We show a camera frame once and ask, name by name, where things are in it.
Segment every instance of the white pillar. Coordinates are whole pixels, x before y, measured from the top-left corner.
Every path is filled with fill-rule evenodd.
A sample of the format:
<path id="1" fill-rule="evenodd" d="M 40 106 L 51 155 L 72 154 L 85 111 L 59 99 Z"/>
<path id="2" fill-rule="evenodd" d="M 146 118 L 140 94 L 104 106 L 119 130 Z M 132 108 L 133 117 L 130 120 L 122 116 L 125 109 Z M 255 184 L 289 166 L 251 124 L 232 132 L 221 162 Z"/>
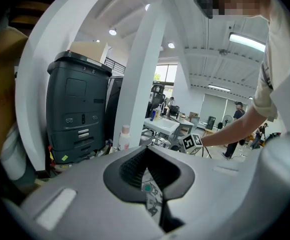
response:
<path id="1" fill-rule="evenodd" d="M 151 86 L 168 14 L 164 0 L 150 4 L 131 48 L 116 114 L 114 146 L 123 125 L 130 125 L 130 145 L 139 146 Z"/>
<path id="2" fill-rule="evenodd" d="M 37 22 L 21 56 L 15 106 L 20 136 L 36 171 L 45 170 L 48 65 L 69 48 L 98 0 L 56 0 Z"/>

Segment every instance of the black pants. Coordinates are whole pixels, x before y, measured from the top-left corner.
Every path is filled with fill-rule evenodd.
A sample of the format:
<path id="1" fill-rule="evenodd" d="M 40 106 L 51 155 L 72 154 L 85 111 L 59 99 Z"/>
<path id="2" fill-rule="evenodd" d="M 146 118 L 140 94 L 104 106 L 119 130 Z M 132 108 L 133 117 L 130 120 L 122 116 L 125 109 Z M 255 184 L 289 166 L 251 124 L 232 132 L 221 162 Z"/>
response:
<path id="1" fill-rule="evenodd" d="M 233 153 L 236 150 L 237 144 L 238 144 L 238 142 L 231 143 L 231 144 L 228 145 L 227 151 L 225 153 L 225 157 L 231 158 L 233 156 Z"/>

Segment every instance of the black speaker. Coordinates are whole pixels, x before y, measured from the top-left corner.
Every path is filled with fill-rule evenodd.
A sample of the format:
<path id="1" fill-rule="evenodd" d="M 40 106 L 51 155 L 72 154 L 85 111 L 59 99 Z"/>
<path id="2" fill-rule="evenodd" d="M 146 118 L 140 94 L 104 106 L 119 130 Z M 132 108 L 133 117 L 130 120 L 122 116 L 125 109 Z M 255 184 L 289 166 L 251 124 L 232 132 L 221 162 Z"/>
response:
<path id="1" fill-rule="evenodd" d="M 213 116 L 208 117 L 206 129 L 212 130 L 214 127 L 214 124 L 215 124 L 215 120 L 216 120 L 216 118 Z"/>

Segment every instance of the person's arm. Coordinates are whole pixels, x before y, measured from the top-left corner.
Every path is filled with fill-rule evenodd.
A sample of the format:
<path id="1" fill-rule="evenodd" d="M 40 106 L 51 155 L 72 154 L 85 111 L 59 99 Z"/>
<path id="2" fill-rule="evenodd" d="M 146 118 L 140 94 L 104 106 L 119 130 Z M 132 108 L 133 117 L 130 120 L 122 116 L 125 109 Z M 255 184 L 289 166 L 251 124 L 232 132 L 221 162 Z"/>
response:
<path id="1" fill-rule="evenodd" d="M 266 121 L 253 107 L 240 119 L 226 126 L 221 131 L 201 139 L 203 146 L 219 146 L 238 142 L 252 133 L 259 125 Z"/>

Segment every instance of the fan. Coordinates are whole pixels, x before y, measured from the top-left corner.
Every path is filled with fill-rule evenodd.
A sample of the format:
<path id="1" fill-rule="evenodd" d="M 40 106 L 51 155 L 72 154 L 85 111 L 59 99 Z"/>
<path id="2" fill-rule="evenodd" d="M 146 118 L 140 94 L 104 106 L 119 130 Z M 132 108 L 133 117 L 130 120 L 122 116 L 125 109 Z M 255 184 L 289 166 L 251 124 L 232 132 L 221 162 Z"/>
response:
<path id="1" fill-rule="evenodd" d="M 232 122 L 233 122 L 233 118 L 230 115 L 225 115 L 224 116 L 224 119 L 223 119 L 223 125 L 224 125 L 224 127 L 227 124 L 231 124 Z"/>

